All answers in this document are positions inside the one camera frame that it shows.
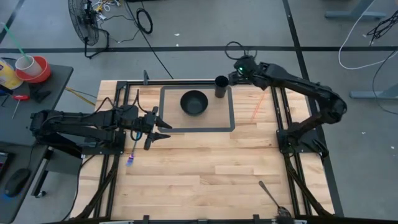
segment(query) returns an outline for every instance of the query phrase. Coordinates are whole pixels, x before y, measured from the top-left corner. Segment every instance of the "electric fan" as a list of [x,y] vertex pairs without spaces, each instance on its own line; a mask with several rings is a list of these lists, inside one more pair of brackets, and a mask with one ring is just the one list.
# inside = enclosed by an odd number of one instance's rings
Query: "electric fan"
[[[96,11],[92,9],[90,0],[68,0],[69,15],[73,27],[80,40],[85,43],[85,57],[91,59],[109,47],[109,32],[98,28]],[[93,46],[98,41],[98,31],[106,34],[106,47],[87,56],[87,45]]]

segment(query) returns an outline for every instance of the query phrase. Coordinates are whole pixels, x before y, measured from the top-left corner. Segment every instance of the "orange cable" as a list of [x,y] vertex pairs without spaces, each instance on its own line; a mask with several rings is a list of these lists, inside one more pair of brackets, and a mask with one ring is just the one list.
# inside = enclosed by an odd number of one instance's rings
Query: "orange cable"
[[258,104],[257,104],[257,106],[256,106],[256,109],[254,109],[254,111],[253,111],[253,115],[251,116],[250,122],[253,122],[254,118],[256,117],[257,111],[258,111],[258,109],[260,108],[262,99],[264,99],[264,96],[265,96],[265,95],[266,95],[266,93],[264,92],[264,94],[262,94],[261,99],[260,99],[260,101],[258,102]]

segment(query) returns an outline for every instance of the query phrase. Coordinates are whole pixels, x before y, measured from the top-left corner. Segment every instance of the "green straw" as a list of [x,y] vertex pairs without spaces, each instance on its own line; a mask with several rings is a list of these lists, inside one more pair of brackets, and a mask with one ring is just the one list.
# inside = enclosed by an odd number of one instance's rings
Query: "green straw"
[[7,31],[8,35],[10,35],[12,41],[14,41],[14,44],[17,46],[17,48],[19,49],[19,52],[24,56],[24,58],[26,59],[27,63],[30,64],[31,61],[29,60],[29,58],[26,56],[26,54],[24,53],[24,51],[22,50],[22,47],[19,45],[17,39],[14,37],[14,35],[12,34],[12,32],[8,29],[8,27],[6,26],[5,23],[0,22],[3,24],[5,30]]

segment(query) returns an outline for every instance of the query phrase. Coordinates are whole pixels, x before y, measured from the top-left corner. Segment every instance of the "black computer mouse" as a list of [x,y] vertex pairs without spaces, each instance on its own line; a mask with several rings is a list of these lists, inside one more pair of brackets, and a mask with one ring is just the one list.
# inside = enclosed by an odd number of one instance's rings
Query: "black computer mouse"
[[22,168],[17,170],[7,181],[4,193],[8,197],[15,197],[24,188],[27,179],[30,176],[30,170]]

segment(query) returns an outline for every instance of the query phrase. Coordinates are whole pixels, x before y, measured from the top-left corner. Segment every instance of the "yellow container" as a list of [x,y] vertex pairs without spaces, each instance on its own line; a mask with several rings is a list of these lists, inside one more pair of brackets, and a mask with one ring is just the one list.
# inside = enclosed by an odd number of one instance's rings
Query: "yellow container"
[[0,59],[0,84],[13,90],[21,86],[22,82],[16,76],[14,69],[7,62]]

